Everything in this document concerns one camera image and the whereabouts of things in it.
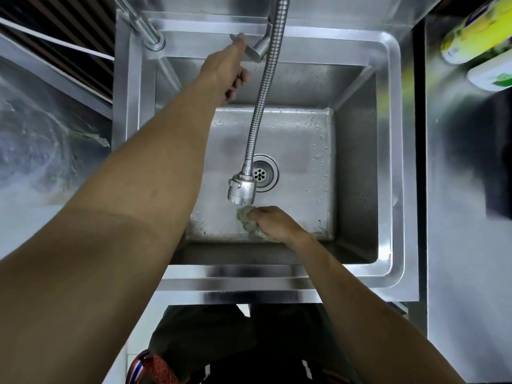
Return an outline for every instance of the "metal backsplash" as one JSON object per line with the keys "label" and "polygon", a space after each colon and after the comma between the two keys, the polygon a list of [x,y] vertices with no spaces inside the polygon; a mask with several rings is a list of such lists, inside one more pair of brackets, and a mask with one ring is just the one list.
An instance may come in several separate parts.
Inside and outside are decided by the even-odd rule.
{"label": "metal backsplash", "polygon": [[[130,0],[138,9],[267,17],[272,0]],[[440,0],[291,0],[288,18],[415,25]]]}

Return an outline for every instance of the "flexible metal hose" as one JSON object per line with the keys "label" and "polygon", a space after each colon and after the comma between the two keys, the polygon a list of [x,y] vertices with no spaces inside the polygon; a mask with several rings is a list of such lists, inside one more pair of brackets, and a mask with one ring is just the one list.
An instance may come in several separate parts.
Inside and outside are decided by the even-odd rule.
{"label": "flexible metal hose", "polygon": [[278,0],[275,8],[274,25],[272,34],[270,36],[270,45],[267,54],[267,62],[263,70],[263,77],[261,85],[259,86],[258,99],[254,106],[253,119],[251,121],[251,128],[249,129],[249,138],[247,140],[247,149],[245,150],[245,161],[242,167],[244,175],[252,175],[254,148],[256,147],[256,139],[258,138],[259,124],[265,103],[267,102],[268,92],[272,79],[274,78],[275,67],[278,63],[279,52],[281,51],[281,43],[283,42],[283,35],[285,32],[286,16],[288,14],[288,5],[290,0]]}

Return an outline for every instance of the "sink drain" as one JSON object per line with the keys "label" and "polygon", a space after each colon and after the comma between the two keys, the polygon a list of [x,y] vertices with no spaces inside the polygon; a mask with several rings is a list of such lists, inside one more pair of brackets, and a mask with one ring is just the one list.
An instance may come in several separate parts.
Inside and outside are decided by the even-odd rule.
{"label": "sink drain", "polygon": [[256,180],[256,192],[268,191],[278,181],[278,165],[270,156],[256,154],[253,159],[253,177]]}

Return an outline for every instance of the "green sponge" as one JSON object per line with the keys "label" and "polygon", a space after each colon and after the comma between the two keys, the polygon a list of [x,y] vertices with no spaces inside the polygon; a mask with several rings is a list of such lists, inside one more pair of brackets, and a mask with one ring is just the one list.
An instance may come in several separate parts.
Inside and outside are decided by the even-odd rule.
{"label": "green sponge", "polygon": [[237,219],[242,223],[244,229],[254,236],[260,237],[266,241],[272,241],[276,243],[277,241],[270,237],[267,233],[263,232],[259,225],[253,221],[252,219],[247,218],[247,213],[251,210],[256,209],[254,206],[245,206],[241,209],[237,210]]}

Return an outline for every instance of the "sink basin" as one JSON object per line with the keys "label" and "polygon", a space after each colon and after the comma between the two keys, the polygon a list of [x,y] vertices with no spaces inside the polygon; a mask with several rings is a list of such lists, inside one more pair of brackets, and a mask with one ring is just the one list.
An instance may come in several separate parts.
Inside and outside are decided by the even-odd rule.
{"label": "sink basin", "polygon": [[[113,147],[176,95],[161,62],[169,62],[186,85],[208,54],[230,44],[229,34],[243,31],[253,44],[266,23],[254,17],[149,16],[167,42],[157,53],[117,21]],[[382,298],[413,301],[418,260],[411,37],[394,30],[288,20],[255,150],[275,163],[262,167],[277,181],[256,194],[254,206],[281,207]],[[226,198],[227,181],[243,163],[264,63],[247,59],[243,66],[251,83],[215,113],[201,191],[157,290],[168,302],[319,301],[297,256],[282,244],[251,237],[235,218],[240,206]]]}

